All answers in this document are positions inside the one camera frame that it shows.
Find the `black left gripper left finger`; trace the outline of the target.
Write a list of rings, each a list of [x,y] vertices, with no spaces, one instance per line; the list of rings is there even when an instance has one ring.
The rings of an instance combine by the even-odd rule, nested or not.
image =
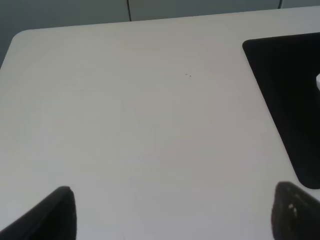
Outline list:
[[[77,211],[73,191],[60,186],[0,231],[2,240],[75,240]]]

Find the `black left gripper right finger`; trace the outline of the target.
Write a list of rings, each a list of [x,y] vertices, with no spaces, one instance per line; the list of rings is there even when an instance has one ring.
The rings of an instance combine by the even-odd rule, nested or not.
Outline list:
[[[275,240],[318,240],[320,201],[289,181],[275,187],[271,212]]]

